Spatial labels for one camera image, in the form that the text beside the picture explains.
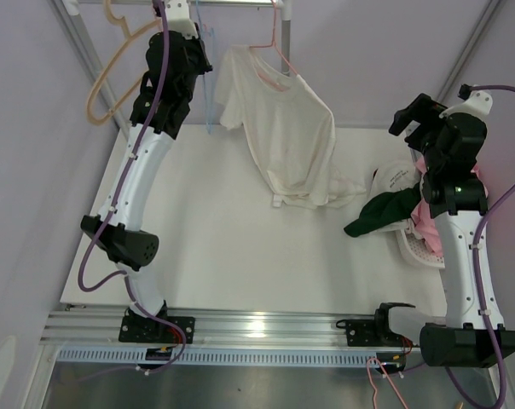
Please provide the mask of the blue hanger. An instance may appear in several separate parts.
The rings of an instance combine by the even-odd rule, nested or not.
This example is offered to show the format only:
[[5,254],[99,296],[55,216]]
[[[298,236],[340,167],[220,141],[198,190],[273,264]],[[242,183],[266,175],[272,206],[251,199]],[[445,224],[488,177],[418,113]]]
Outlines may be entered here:
[[[201,12],[200,12],[200,1],[196,0],[194,2],[195,4],[195,11],[197,14],[197,21],[198,26],[200,29],[200,35],[201,39],[204,42],[204,45],[207,50],[208,60],[210,63],[212,63],[215,60],[216,56],[216,36],[213,26],[208,26],[205,24],[201,18]],[[204,101],[205,101],[205,127],[207,130],[207,133],[210,135],[212,133],[213,128],[213,116],[214,116],[214,102],[212,101],[212,94],[214,89],[214,83],[215,79],[213,77],[213,72],[209,71],[207,72],[203,78],[203,95],[204,95]]]

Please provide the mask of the green and white t shirt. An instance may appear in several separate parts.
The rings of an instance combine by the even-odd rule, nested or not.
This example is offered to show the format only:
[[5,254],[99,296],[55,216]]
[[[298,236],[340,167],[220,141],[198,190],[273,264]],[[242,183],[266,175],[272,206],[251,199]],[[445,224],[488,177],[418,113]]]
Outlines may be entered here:
[[405,160],[383,164],[373,173],[367,203],[344,232],[359,238],[369,233],[405,230],[420,201],[420,174],[414,164]]

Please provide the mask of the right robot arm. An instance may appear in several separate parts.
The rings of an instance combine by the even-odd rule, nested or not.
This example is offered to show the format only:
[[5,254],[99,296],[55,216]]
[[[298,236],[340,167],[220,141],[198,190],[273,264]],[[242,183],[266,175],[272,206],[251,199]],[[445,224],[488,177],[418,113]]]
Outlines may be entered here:
[[420,94],[389,128],[425,161],[422,193],[442,243],[447,312],[440,318],[391,304],[374,321],[373,336],[385,345],[401,336],[413,341],[428,366],[489,368],[515,353],[515,331],[505,327],[489,271],[483,222],[492,212],[473,170],[491,107],[484,92],[470,92],[453,107]]

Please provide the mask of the pink hanger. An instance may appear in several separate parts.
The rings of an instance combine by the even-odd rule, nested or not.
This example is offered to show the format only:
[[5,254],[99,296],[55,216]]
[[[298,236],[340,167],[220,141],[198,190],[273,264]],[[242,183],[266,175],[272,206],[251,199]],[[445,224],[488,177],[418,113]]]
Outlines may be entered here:
[[[284,20],[285,14],[285,1],[270,1],[273,8],[273,23],[271,30],[271,39],[269,43],[265,44],[254,44],[248,47],[250,50],[251,57],[258,57],[255,53],[256,49],[273,49],[276,54],[281,58],[281,71],[280,75],[284,78],[289,78],[291,74],[298,75],[297,70],[291,63],[290,60],[290,49],[289,46],[284,45],[285,33],[284,29],[287,28],[288,20]],[[258,66],[255,61],[252,63],[252,67],[257,77],[264,83],[267,84],[271,89],[284,93],[289,90],[289,87],[278,79],[272,78],[265,70]]]

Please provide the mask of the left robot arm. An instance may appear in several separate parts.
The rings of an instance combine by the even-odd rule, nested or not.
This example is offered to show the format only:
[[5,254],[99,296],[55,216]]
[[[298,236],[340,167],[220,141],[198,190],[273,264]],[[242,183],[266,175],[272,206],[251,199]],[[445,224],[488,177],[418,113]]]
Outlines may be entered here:
[[[150,265],[159,237],[142,230],[143,214],[155,176],[171,150],[190,111],[198,77],[211,71],[201,38],[160,32],[149,40],[148,69],[130,115],[130,136],[124,159],[106,201],[96,216],[84,216],[80,227],[91,242],[78,271],[78,287],[90,293],[120,276],[130,298],[130,311],[141,316],[138,331],[150,342],[168,332],[166,309]],[[90,253],[99,248],[116,271],[94,285],[84,283]]]

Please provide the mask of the pink t shirt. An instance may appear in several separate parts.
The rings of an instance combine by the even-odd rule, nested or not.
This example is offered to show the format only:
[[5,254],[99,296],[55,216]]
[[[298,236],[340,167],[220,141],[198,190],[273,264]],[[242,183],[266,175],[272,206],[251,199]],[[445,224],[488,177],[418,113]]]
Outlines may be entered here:
[[[415,163],[415,168],[420,174],[420,191],[424,183],[424,175],[426,172],[424,158],[419,158]],[[480,169],[476,164],[472,168],[472,173],[480,176]],[[421,197],[419,204],[413,209],[411,213],[413,221],[413,235],[418,239],[423,239],[427,250],[434,256],[443,256],[443,248],[440,240],[439,233],[436,229],[436,224],[431,217],[429,205],[426,203],[424,197]]]

